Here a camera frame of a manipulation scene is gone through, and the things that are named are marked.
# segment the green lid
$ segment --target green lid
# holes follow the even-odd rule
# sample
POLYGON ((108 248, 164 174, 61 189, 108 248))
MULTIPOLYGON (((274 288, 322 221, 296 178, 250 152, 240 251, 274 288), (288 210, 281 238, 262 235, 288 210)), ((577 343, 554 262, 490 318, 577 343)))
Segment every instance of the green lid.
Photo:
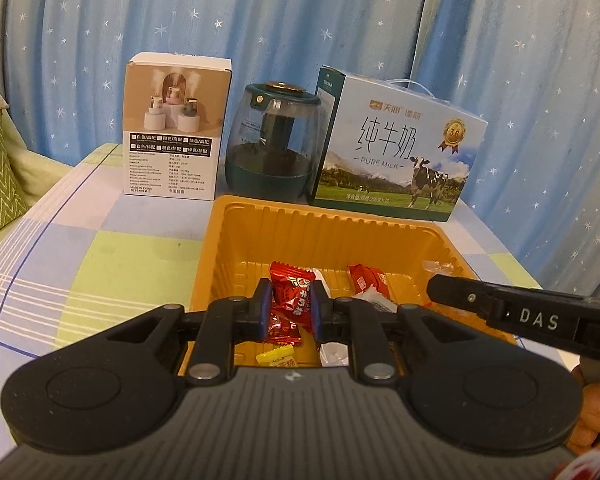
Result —
POLYGON ((251 94, 251 108, 266 110, 272 99, 306 106, 317 106, 320 99, 309 94, 304 88, 278 81, 254 83, 247 85, 245 90, 251 94))

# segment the blue stripe on tablecloth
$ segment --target blue stripe on tablecloth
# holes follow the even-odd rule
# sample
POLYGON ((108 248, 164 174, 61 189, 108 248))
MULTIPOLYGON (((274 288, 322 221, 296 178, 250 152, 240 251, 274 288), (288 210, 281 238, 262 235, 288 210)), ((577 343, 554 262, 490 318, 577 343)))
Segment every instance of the blue stripe on tablecloth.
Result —
MULTIPOLYGON (((110 155, 110 154, 113 152, 113 150, 115 150, 115 149, 116 149, 116 146, 114 146, 114 147, 113 147, 113 149, 112 149, 112 150, 111 150, 109 153, 107 153, 107 156, 109 156, 109 155, 110 155)), ((27 254, 25 255, 24 259, 21 261, 20 265, 18 266, 18 268, 16 269, 16 271, 13 273, 13 276, 11 277, 11 280, 10 280, 10 282, 9 282, 9 285, 7 285, 7 288, 6 288, 6 290, 4 291, 4 295, 3 295, 3 297, 2 297, 2 301, 0 302, 0 314, 2 313, 2 310, 3 310, 3 308, 4 308, 4 302, 5 302, 5 301, 6 301, 6 299, 7 299, 7 295, 8 295, 8 293, 9 293, 9 291, 11 290, 11 287, 13 286, 13 282, 15 282, 15 280, 16 280, 16 277, 18 276, 18 273, 19 273, 19 272, 20 272, 20 270, 22 269, 22 266, 24 265, 24 263, 27 261, 27 258, 28 258, 28 257, 29 257, 29 255, 31 254, 31 251, 32 251, 32 250, 33 250, 33 249, 36 247, 36 244, 38 243, 38 241, 40 240, 40 238, 42 238, 42 237, 43 237, 43 235, 44 235, 44 234, 45 234, 45 232, 46 232, 46 229, 47 229, 47 228, 48 228, 48 227, 51 225, 51 222, 53 222, 53 220, 56 218, 56 216, 58 216, 58 213, 62 211, 62 208, 63 208, 63 207, 64 207, 64 206, 65 206, 65 205, 66 205, 66 204, 69 202, 69 200, 71 200, 71 198, 74 196, 74 194, 75 194, 75 193, 76 193, 76 192, 77 192, 77 191, 78 191, 78 190, 79 190, 79 189, 82 187, 82 184, 84 184, 84 183, 85 183, 85 182, 86 182, 86 181, 89 179, 89 177, 90 177, 90 176, 93 174, 93 172, 94 172, 94 171, 96 171, 96 170, 97 170, 97 169, 98 169, 98 168, 101 166, 101 164, 102 164, 102 163, 103 163, 103 162, 106 160, 106 158, 107 158, 107 157, 104 157, 104 158, 103 158, 103 159, 102 159, 102 160, 101 160, 101 161, 100 161, 100 162, 99 162, 99 163, 98 163, 98 164, 97 164, 97 165, 96 165, 96 166, 93 168, 93 170, 91 170, 91 171, 89 172, 89 174, 88 174, 88 175, 87 175, 87 176, 84 178, 84 180, 83 180, 83 181, 82 181, 82 182, 81 182, 81 183, 80 183, 80 184, 79 184, 79 185, 78 185, 78 186, 77 186, 77 187, 76 187, 76 188, 75 188, 75 189, 72 191, 71 195, 69 195, 69 196, 67 197, 67 199, 66 199, 64 202, 62 202, 62 205, 61 205, 61 206, 58 208, 58 211, 56 211, 56 212, 53 214, 53 216, 52 216, 52 217, 51 217, 51 219, 48 221, 48 223, 45 225, 45 227, 42 229, 42 231, 40 231, 40 234, 38 234, 38 237, 36 238, 36 240, 33 242, 33 244, 31 245, 31 247, 29 248, 29 251, 27 251, 27 254)), ((3 346, 4 348, 10 348, 10 349, 12 349, 12 350, 14 350, 14 351, 16 351, 16 352, 18 352, 18 353, 24 353, 24 352, 25 352, 25 351, 22 351, 22 350, 20 350, 20 351, 19 351, 18 349, 14 348, 14 347, 11 347, 10 345, 7 345, 7 344, 5 344, 5 343, 1 343, 1 342, 0 342, 0 346, 3 346)))

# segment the checkered tablecloth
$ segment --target checkered tablecloth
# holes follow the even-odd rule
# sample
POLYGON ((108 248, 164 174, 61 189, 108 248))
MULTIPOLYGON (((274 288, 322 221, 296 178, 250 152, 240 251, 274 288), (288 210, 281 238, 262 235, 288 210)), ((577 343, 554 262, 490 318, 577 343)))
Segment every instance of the checkered tablecloth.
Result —
MULTIPOLYGON (((0 244, 0 390, 31 358, 160 304, 189 304, 212 203, 127 196, 122 181, 122 147, 101 146, 0 244)), ((480 279, 538 286, 463 203, 440 226, 480 279)), ((0 457, 12 446, 0 414, 0 457)))

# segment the plastic tray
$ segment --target plastic tray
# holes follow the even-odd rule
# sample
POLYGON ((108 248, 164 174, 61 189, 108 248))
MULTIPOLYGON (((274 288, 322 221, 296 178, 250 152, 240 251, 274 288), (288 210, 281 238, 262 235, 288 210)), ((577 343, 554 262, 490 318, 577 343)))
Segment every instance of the plastic tray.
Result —
MULTIPOLYGON (((430 303, 426 286, 432 273, 423 261, 447 264, 452 275, 475 279, 446 235, 430 222, 222 196, 211 212, 190 309, 205 310, 211 301, 227 296, 251 296, 258 280, 269 277, 269 264, 275 260, 317 267, 332 298, 355 294, 350 264, 383 270, 391 299, 398 304, 430 303)), ((512 336, 487 328, 474 314, 429 307, 514 343, 512 336)), ((255 356, 272 348, 242 343, 235 349, 235 364, 255 366, 255 356)), ((314 339, 304 331, 296 361, 300 366, 320 364, 314 339)))

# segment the gold medal badge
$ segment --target gold medal badge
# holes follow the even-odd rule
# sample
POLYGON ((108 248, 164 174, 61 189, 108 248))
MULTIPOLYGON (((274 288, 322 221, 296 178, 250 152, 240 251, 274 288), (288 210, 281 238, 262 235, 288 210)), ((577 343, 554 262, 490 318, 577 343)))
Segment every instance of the gold medal badge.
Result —
POLYGON ((458 152, 458 146, 464 139, 466 127, 462 119, 451 119, 445 126, 445 131, 442 133, 442 142, 438 146, 444 152, 450 146, 451 153, 458 152))

